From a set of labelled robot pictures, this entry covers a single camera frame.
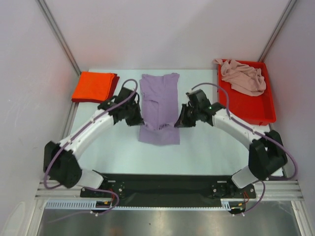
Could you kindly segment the purple t-shirt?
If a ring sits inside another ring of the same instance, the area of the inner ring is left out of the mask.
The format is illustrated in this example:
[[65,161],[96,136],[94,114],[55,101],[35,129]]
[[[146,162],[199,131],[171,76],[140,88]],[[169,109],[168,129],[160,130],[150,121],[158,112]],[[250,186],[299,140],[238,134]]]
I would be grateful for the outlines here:
[[141,112],[145,124],[140,127],[140,142],[156,146],[180,144],[180,131],[175,127],[179,115],[179,78],[178,73],[142,75]]

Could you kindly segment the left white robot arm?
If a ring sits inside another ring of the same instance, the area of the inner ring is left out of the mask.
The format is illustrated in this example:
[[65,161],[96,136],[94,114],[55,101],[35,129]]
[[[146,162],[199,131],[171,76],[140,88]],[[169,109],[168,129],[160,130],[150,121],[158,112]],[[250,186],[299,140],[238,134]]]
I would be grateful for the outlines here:
[[82,169],[78,163],[87,147],[105,130],[125,120],[128,126],[143,125],[139,94],[122,87],[118,95],[103,101],[94,114],[77,131],[58,143],[48,142],[44,148],[45,177],[56,180],[68,189],[78,185],[89,187],[98,197],[108,192],[102,174]]

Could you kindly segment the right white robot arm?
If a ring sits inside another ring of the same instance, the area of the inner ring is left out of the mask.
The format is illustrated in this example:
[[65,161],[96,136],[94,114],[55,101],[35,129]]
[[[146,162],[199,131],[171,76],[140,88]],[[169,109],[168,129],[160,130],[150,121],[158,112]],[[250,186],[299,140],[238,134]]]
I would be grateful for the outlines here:
[[251,128],[247,122],[234,116],[219,102],[211,103],[204,91],[186,93],[188,103],[182,104],[175,127],[194,127],[197,121],[218,128],[240,142],[249,151],[248,164],[231,176],[227,192],[239,197],[245,187],[259,180],[266,180],[287,163],[280,134],[271,130],[263,132]]

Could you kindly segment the crumpled pink t-shirt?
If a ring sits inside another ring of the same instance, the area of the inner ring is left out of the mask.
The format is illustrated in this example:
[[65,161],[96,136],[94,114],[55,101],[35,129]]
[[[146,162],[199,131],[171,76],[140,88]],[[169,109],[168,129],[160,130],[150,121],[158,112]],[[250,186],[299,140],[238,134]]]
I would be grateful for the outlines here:
[[221,80],[230,83],[233,90],[248,96],[260,96],[265,92],[266,82],[260,68],[233,59],[214,59],[213,63],[221,66]]

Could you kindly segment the red plastic bin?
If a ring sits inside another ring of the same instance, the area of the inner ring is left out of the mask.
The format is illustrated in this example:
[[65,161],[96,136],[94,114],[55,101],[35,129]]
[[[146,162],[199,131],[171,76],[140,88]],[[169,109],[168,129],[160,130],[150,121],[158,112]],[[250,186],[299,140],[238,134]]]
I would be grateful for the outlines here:
[[277,117],[266,64],[254,61],[237,61],[254,68],[260,68],[262,76],[265,78],[266,90],[260,96],[248,96],[233,90],[230,83],[221,80],[221,66],[218,65],[218,85],[228,94],[230,111],[250,124],[268,125],[274,123]]

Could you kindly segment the aluminium frame rail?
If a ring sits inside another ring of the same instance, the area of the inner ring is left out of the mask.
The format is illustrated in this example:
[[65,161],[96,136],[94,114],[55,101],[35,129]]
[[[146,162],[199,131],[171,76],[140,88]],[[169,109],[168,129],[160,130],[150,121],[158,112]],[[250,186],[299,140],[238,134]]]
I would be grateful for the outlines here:
[[[46,200],[78,200],[81,187],[67,189],[63,186],[48,190],[40,183],[35,198]],[[264,201],[304,201],[298,181],[266,181]]]

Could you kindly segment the left aluminium corner post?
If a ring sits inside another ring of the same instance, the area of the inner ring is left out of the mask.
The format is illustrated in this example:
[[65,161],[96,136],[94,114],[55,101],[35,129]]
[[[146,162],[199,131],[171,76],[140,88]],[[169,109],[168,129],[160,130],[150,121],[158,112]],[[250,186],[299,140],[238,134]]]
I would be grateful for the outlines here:
[[55,20],[55,17],[53,16],[47,2],[45,0],[36,0],[35,1],[41,10],[45,20],[47,21],[47,24],[49,25],[53,35],[55,36],[56,40],[58,41],[63,53],[65,54],[66,58],[68,59],[71,67],[77,74],[77,76],[81,75],[81,70],[73,56],[73,53],[60,29],[58,26],[57,21]]

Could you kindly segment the aluminium corner post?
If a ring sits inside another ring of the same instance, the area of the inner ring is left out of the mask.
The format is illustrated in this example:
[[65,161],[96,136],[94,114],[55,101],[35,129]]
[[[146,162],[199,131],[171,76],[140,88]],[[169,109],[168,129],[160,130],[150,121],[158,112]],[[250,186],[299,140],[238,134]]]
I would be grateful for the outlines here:
[[73,56],[73,53],[60,29],[58,26],[57,21],[55,20],[55,17],[53,16],[47,2],[45,0],[36,0],[35,1],[41,10],[45,20],[47,21],[47,24],[49,25],[53,35],[55,36],[56,40],[58,41],[63,53],[65,54],[66,58],[68,59],[71,67],[77,74],[77,76],[81,75],[81,70]]
[[287,23],[288,19],[290,18],[291,14],[293,13],[297,3],[299,0],[289,0],[287,2],[286,7],[284,8],[283,13],[281,14],[276,26],[269,37],[267,44],[265,45],[260,57],[258,58],[258,62],[265,62],[269,52],[271,51],[274,43],[276,42],[277,38],[279,37],[282,29],[284,28],[285,24]]

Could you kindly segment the right aluminium corner post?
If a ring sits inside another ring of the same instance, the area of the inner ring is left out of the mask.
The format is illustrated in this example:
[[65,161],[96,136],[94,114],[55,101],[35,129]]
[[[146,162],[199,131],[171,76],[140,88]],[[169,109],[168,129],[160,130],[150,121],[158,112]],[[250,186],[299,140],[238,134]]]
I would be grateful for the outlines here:
[[287,23],[288,19],[290,18],[291,14],[293,13],[297,3],[299,0],[289,0],[287,2],[286,7],[284,8],[283,13],[281,14],[276,26],[269,37],[267,44],[265,45],[260,57],[258,58],[258,62],[265,62],[269,52],[271,51],[274,43],[276,42],[277,38],[279,37],[282,29],[284,28],[285,24]]

